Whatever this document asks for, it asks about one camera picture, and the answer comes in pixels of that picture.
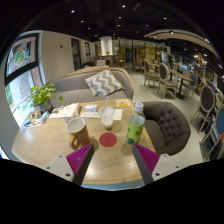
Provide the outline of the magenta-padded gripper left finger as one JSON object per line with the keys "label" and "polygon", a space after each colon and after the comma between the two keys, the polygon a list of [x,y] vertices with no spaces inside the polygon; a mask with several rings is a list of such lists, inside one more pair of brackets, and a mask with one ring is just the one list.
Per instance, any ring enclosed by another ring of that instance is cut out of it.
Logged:
{"label": "magenta-padded gripper left finger", "polygon": [[44,169],[81,186],[93,154],[94,145],[89,144],[67,156],[59,155],[55,157]]}

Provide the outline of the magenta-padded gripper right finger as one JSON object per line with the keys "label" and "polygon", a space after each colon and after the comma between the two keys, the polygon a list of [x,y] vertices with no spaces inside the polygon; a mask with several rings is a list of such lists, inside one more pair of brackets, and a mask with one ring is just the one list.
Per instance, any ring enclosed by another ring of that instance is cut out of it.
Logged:
{"label": "magenta-padded gripper right finger", "polygon": [[133,145],[132,152],[145,185],[181,170],[168,154],[159,155],[138,144]]}

